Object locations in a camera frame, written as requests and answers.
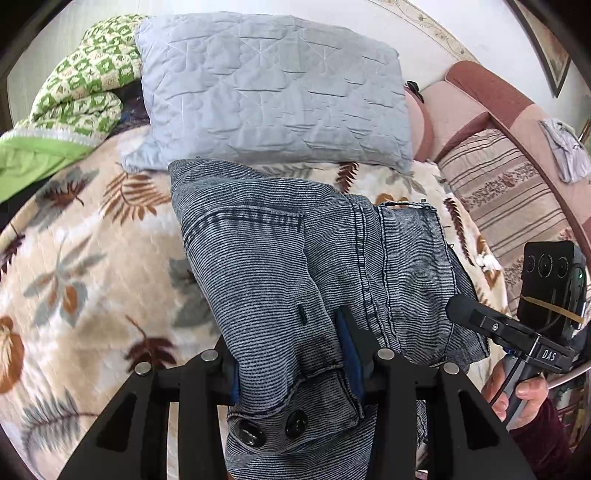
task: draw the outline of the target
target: striped cushion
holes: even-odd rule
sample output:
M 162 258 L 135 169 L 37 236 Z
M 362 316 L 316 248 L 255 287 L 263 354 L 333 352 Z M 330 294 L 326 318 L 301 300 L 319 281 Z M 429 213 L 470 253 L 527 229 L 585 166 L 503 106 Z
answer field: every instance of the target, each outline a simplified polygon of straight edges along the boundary
M 558 201 L 523 153 L 496 129 L 472 135 L 439 167 L 501 263 L 515 314 L 524 245 L 574 240 Z

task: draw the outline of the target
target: camera lens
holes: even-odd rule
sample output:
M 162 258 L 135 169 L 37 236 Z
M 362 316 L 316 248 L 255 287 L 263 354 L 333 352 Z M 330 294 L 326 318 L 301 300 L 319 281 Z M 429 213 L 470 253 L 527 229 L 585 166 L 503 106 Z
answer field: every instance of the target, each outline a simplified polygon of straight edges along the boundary
M 558 278 L 564 278 L 569 272 L 569 261 L 566 257 L 561 257 L 556 265 Z
M 527 273 L 533 272 L 535 268 L 535 257 L 530 255 L 525 259 L 525 271 Z
M 552 273 L 552 257 L 548 254 L 544 254 L 540 257 L 540 263 L 538 264 L 538 272 L 540 277 L 547 278 Z

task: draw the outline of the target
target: maroon sleeve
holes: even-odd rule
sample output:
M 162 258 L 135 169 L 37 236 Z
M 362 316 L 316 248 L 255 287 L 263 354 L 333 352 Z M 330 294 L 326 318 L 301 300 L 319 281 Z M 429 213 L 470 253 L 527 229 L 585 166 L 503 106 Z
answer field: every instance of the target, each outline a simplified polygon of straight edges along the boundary
M 511 430 L 511 435 L 538 480 L 558 478 L 568 467 L 569 443 L 558 412 L 549 399 L 542 404 L 538 416 L 531 423 Z

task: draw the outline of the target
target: jeans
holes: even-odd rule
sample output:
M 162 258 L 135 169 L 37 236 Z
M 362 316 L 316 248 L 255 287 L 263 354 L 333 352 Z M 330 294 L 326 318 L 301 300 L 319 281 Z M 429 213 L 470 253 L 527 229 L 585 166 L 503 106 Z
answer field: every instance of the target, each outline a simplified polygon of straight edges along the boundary
M 349 385 L 339 306 L 416 364 L 467 370 L 488 355 L 484 338 L 445 314 L 458 291 L 476 296 L 430 205 L 388 209 L 224 161 L 176 161 L 169 171 L 187 258 L 239 364 L 226 445 L 236 480 L 365 477 L 376 410 Z M 291 438 L 285 425 L 296 411 L 307 427 Z M 263 445 L 241 441 L 242 420 Z M 426 425 L 419 402 L 417 442 Z

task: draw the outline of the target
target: floral blanket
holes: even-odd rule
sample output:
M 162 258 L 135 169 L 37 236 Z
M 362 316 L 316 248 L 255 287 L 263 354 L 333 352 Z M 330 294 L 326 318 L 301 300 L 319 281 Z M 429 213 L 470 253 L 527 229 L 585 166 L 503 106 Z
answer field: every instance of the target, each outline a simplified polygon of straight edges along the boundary
M 49 75 L 29 118 L 0 138 L 0 202 L 84 158 L 107 138 L 122 109 L 110 90 L 141 77 L 134 35 L 144 18 L 98 22 Z
M 107 140 L 56 174 L 0 235 L 0 423 L 39 478 L 56 479 L 86 430 L 134 366 L 181 365 L 219 331 L 184 257 L 165 173 L 128 174 L 121 158 L 148 127 Z M 503 273 L 437 166 L 260 166 L 375 203 L 425 199 L 483 303 L 507 311 Z M 478 387 L 502 351 L 474 364 Z M 178 478 L 176 408 L 168 477 Z M 223 414 L 220 428 L 226 432 Z

